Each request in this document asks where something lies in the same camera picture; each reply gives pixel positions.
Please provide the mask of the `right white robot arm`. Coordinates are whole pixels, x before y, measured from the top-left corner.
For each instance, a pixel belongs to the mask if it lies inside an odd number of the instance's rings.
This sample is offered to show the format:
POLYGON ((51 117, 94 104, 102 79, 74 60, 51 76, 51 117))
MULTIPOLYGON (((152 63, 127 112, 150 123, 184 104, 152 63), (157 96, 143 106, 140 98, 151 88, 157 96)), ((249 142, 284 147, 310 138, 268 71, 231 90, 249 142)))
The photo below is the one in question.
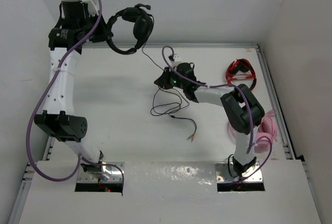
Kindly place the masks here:
POLYGON ((252 148, 256 129, 265 111, 247 85, 229 85, 230 91, 226 91, 227 85, 209 86, 197 80, 194 67, 193 63, 180 63, 174 68, 165 67, 154 84, 165 90, 181 89, 185 97, 192 102, 209 103, 224 109, 236 132, 233 169, 242 177, 256 163, 252 148))

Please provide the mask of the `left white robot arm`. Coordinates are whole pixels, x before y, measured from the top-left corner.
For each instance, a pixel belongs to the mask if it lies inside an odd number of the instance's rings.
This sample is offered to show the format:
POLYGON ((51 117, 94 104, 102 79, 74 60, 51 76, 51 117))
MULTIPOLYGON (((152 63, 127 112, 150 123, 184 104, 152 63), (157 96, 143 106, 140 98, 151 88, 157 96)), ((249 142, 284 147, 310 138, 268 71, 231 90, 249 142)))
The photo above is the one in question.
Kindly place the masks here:
POLYGON ((85 140, 88 123, 74 113, 73 93, 83 44, 103 35, 100 7, 93 0, 67 0, 49 33, 50 79, 42 98, 42 112, 34 123, 46 134, 66 144, 86 163, 102 162, 103 154, 85 140))

